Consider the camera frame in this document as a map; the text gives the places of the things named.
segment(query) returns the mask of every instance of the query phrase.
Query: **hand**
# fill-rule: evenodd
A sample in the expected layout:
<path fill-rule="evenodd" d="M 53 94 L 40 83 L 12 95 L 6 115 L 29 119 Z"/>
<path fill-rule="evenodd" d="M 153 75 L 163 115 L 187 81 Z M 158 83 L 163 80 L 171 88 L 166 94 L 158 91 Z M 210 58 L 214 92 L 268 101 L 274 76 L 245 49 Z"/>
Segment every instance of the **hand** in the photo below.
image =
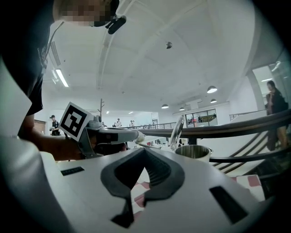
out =
<path fill-rule="evenodd" d="M 116 154 L 118 152 L 126 151 L 126 144 L 100 144 L 97 145 L 96 137 L 90 137 L 90 143 L 95 153 L 103 154 L 103 155 L 111 155 Z"/>
<path fill-rule="evenodd" d="M 63 139 L 58 146 L 58 151 L 63 157 L 62 160 L 81 160 L 83 158 L 77 142 L 72 138 Z"/>

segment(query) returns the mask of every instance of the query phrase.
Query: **person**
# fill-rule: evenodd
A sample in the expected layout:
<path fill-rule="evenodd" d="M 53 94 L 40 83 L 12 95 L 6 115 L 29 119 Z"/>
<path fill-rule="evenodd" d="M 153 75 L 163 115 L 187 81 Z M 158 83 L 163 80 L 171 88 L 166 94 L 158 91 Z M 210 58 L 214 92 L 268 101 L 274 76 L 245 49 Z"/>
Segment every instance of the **person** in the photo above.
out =
<path fill-rule="evenodd" d="M 40 0 L 4 1 L 3 9 L 13 12 L 14 21 L 21 22 L 17 30 L 3 24 L 7 36 L 1 38 L 2 58 L 20 89 L 32 105 L 24 118 L 19 137 L 34 143 L 40 151 L 51 153 L 55 160 L 78 160 L 82 154 L 76 141 L 65 137 L 50 137 L 34 129 L 34 114 L 42 110 L 41 86 L 47 65 L 50 26 L 55 21 L 69 21 L 90 26 L 95 21 L 110 21 L 118 0 Z M 96 145 L 96 138 L 91 140 Z"/>
<path fill-rule="evenodd" d="M 266 99 L 268 102 L 268 113 L 275 114 L 288 109 L 288 103 L 285 102 L 281 92 L 276 88 L 275 83 L 271 80 L 267 82 L 267 87 L 270 91 Z M 277 137 L 281 143 L 281 148 L 287 148 L 288 139 L 286 126 L 277 129 Z"/>
<path fill-rule="evenodd" d="M 117 123 L 116 123 L 116 128 L 121 128 L 122 127 L 122 123 L 120 121 L 120 119 L 117 119 Z"/>
<path fill-rule="evenodd" d="M 51 115 L 50 119 L 52 120 L 52 136 L 59 136 L 60 135 L 60 129 L 59 129 L 59 123 L 55 119 L 55 115 Z"/>

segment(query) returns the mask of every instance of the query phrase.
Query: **ceiling light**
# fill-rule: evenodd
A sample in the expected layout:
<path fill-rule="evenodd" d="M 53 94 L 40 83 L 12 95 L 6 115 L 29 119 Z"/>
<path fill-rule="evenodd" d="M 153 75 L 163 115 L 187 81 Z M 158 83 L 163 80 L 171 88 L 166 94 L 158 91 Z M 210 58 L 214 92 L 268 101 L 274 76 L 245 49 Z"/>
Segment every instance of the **ceiling light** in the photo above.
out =
<path fill-rule="evenodd" d="M 55 70 L 65 87 L 69 87 L 60 69 Z"/>
<path fill-rule="evenodd" d="M 276 70 L 276 69 L 279 67 L 280 64 L 281 64 L 281 62 L 278 61 L 278 62 L 277 62 L 277 65 L 275 66 L 275 68 L 274 68 L 273 70 L 271 70 L 271 71 L 273 72 L 274 70 Z"/>
<path fill-rule="evenodd" d="M 216 92 L 217 91 L 217 88 L 215 86 L 210 86 L 208 89 L 207 89 L 207 93 L 210 94 L 210 93 L 213 93 L 213 92 Z"/>
<path fill-rule="evenodd" d="M 262 80 L 261 82 L 266 82 L 266 81 L 270 81 L 270 80 L 272 80 L 272 78 L 268 78 L 268 79 Z"/>
<path fill-rule="evenodd" d="M 163 104 L 162 109 L 166 109 L 169 108 L 169 106 L 167 104 Z"/>

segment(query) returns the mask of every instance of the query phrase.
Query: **glass partition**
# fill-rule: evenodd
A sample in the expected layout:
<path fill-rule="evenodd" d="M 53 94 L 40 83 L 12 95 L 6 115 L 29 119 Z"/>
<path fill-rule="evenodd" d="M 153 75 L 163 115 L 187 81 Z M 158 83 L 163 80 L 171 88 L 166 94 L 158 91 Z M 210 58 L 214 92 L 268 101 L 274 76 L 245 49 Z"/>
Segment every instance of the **glass partition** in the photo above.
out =
<path fill-rule="evenodd" d="M 208 110 L 186 114 L 187 128 L 217 125 L 216 110 Z"/>

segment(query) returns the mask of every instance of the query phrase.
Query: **metal cup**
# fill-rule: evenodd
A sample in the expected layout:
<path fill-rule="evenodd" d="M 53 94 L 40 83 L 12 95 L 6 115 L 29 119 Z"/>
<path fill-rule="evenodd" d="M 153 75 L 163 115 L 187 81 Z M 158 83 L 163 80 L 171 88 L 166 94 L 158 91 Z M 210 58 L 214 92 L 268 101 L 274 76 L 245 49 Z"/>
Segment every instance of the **metal cup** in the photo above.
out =
<path fill-rule="evenodd" d="M 213 150 L 204 146 L 188 145 L 177 148 L 175 153 L 203 162 L 209 162 L 210 155 L 213 153 Z"/>

